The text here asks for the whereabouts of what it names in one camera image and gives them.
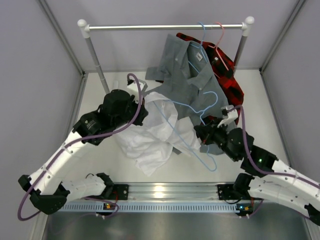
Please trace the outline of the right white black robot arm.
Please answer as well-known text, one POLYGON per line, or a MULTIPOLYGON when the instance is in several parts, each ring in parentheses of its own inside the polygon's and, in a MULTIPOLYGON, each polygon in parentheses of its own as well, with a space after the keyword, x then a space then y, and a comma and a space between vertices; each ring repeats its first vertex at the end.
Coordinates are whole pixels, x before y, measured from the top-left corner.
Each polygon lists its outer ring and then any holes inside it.
POLYGON ((203 144, 215 144, 234 162, 241 162, 232 192, 239 198, 257 198, 291 208, 316 225, 320 224, 320 184, 254 145, 242 128, 227 131, 216 124, 194 127, 203 144))

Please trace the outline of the white shirt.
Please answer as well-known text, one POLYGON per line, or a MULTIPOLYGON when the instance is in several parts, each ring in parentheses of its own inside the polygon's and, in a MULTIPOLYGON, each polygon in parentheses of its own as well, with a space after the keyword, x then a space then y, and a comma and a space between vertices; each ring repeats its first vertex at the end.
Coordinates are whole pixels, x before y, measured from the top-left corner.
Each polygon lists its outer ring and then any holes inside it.
MULTIPOLYGON (((132 124, 116 134, 115 139, 125 156, 134 160, 135 166, 149 177, 168 161, 173 149, 177 149, 172 142, 179 138, 172 135, 172 128, 154 104, 147 102, 146 96, 144 99, 148 116, 143 120, 143 126, 132 124)), ((164 114, 172 124, 179 120, 176 107, 168 103, 164 107, 164 114)))

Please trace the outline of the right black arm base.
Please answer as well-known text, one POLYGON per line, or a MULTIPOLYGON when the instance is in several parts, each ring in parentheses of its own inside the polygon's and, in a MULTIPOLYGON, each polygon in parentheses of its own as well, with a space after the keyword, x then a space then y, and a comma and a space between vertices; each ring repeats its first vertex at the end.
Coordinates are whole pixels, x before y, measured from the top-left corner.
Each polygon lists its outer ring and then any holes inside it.
POLYGON ((263 204, 263 200, 250 196, 247 192, 239 192, 231 183, 217 185, 218 199, 236 208, 238 218, 249 219, 255 215, 263 204))

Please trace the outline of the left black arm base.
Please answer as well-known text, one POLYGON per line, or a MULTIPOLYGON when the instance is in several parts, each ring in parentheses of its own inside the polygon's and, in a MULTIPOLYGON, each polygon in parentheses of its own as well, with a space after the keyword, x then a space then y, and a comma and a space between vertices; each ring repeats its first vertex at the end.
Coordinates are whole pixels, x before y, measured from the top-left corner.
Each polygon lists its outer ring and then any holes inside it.
POLYGON ((109 200, 115 201, 126 201, 129 195, 129 185, 128 184, 115 184, 112 188, 111 194, 109 195, 109 200))

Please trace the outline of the light blue hanger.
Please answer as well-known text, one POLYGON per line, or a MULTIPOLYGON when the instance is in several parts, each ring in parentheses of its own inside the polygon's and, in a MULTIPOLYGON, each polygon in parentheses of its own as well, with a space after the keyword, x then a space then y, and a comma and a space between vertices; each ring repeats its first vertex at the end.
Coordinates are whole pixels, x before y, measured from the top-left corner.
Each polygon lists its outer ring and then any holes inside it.
POLYGON ((188 104, 173 101, 155 91, 146 95, 146 99, 148 103, 152 102, 154 104, 154 106, 162 115, 167 124, 172 128, 172 135, 179 138, 179 140, 176 140, 171 143, 172 146, 177 148, 179 151, 182 151, 183 153, 187 154, 188 156, 190 154, 193 154, 210 172, 214 172, 217 170, 217 165, 215 164, 213 169, 209 168, 208 165, 195 152, 196 150, 200 149, 201 144, 198 140, 198 137, 196 136, 196 131, 194 129, 194 125, 192 124, 191 119, 187 116, 180 120, 176 120, 175 123, 171 123, 169 118, 166 117, 166 115, 164 114, 166 104, 169 104, 172 107, 174 107, 175 104, 177 104, 179 106, 184 106, 191 109, 195 114, 200 114, 199 118, 201 119, 207 110, 209 110, 217 104, 219 99, 217 93, 214 91, 207 91, 204 94, 214 94, 215 102, 212 105, 207 106, 205 109, 199 111, 194 110, 188 104))

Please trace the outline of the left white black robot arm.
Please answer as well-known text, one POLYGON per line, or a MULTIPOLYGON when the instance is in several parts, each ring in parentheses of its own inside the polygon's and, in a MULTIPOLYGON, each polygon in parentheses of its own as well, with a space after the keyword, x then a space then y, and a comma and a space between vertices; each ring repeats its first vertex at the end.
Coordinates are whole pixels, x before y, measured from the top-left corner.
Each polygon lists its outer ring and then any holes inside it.
POLYGON ((128 128, 142 126, 148 115, 141 94, 135 96, 116 89, 106 94, 94 111, 80 117, 61 147, 36 172, 22 175, 19 185, 27 192, 33 206, 46 215, 60 210, 66 203, 94 198, 108 200, 114 193, 114 183, 106 173, 97 173, 77 181, 65 180, 89 151, 104 139, 128 128))

